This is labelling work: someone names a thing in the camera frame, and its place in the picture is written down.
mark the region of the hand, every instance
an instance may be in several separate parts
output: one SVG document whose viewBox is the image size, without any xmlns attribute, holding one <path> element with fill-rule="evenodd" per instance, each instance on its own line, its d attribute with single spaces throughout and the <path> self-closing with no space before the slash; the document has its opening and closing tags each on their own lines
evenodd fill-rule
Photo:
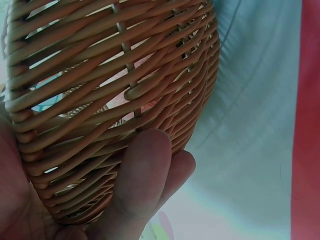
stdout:
<svg viewBox="0 0 320 240">
<path fill-rule="evenodd" d="M 114 194 L 86 230 L 51 218 L 22 168 L 10 123 L 0 117 L 0 239 L 138 240 L 146 223 L 195 169 L 186 151 L 172 157 L 167 135 L 140 133 L 121 163 Z"/>
</svg>

